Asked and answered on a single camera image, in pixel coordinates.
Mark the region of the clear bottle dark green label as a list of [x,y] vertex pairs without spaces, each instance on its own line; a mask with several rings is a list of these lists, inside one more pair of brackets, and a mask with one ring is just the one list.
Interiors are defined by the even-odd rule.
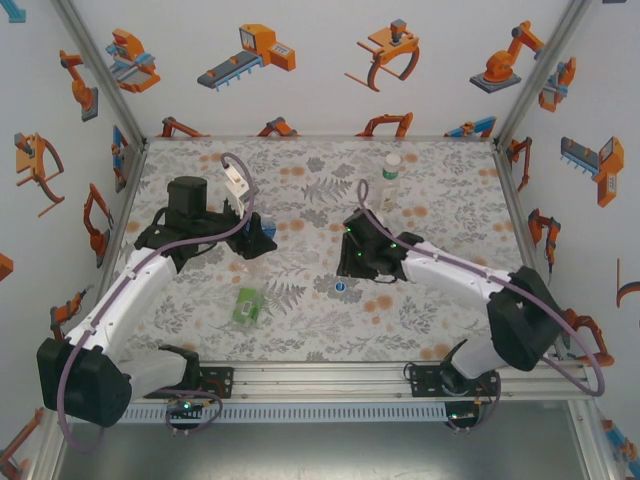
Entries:
[[395,206],[400,185],[399,168],[399,163],[386,162],[380,170],[373,191],[372,203],[375,211],[384,212]]

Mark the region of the green plastic packet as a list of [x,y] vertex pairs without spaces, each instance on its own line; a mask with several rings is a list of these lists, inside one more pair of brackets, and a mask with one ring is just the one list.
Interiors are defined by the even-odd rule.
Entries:
[[258,326],[265,304],[265,288],[256,284],[241,287],[231,315],[233,331],[246,333]]

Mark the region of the small controller board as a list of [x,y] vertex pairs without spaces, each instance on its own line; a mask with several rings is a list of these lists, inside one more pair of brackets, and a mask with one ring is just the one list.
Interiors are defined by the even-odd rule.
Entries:
[[480,408],[475,404],[448,403],[447,418],[452,422],[475,423],[480,416]]
[[170,418],[195,419],[200,418],[202,410],[207,402],[198,403],[191,400],[177,400],[167,405],[167,414]]

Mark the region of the aluminium side rail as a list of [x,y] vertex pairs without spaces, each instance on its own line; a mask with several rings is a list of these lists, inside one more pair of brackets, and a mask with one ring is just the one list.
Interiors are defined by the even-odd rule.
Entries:
[[540,269],[536,250],[528,228],[528,217],[522,208],[505,150],[500,147],[497,140],[492,142],[492,148],[498,178],[523,264],[535,270],[541,277],[543,286],[549,288],[548,274]]
[[130,177],[126,187],[126,195],[124,197],[124,204],[116,222],[114,234],[111,237],[110,246],[106,255],[103,276],[96,294],[96,302],[101,300],[111,285],[112,275],[119,258],[120,247],[126,232],[126,225],[129,220],[131,208],[147,158],[148,147],[149,144],[145,143],[142,150],[136,153],[133,158]]

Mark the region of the thin aluminium edge rail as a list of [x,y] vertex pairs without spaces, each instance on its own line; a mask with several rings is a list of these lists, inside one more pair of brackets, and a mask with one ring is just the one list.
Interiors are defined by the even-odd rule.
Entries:
[[159,143],[159,142],[213,142],[213,141],[271,141],[271,142],[301,142],[301,141],[329,141],[329,142],[341,142],[341,141],[401,141],[401,142],[462,142],[462,143],[493,143],[497,139],[494,137],[444,137],[443,135],[408,135],[405,137],[394,137],[390,135],[375,135],[372,137],[360,137],[356,135],[298,135],[298,136],[251,136],[251,135],[213,135],[203,137],[147,137],[147,144]]

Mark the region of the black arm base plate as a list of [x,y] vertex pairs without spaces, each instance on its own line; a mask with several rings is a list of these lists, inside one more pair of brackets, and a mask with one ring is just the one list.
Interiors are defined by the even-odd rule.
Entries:
[[199,389],[221,399],[229,399],[234,385],[234,373],[232,367],[201,366]]
[[409,362],[403,368],[403,376],[409,382],[411,395],[414,398],[442,398],[446,396],[442,388],[439,366],[417,365]]

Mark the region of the long slotted aluminium rail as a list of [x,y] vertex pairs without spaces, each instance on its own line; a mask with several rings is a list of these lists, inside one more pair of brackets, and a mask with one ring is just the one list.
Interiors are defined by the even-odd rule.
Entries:
[[[233,370],[231,403],[410,402],[418,387],[406,361],[400,362],[203,362],[204,368]],[[505,401],[589,400],[592,374],[580,362],[561,366],[580,382],[575,386],[541,363],[529,372],[498,371]]]

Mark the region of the aluminium frame post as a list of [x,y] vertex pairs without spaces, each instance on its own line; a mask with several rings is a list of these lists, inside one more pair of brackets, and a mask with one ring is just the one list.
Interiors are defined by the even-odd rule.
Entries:
[[132,141],[139,151],[143,151],[146,146],[146,136],[142,133],[132,110],[126,103],[105,60],[99,53],[91,32],[81,18],[73,0],[50,0],[50,2],[56,10],[67,33],[76,45],[80,56],[92,71],[99,89],[129,134],[128,139]]
[[496,149],[505,150],[514,137],[518,127],[533,105],[539,91],[543,88],[552,68],[559,61],[569,40],[573,36],[583,17],[594,0],[570,0],[549,37],[543,52],[524,83],[523,90],[507,115],[497,136]]

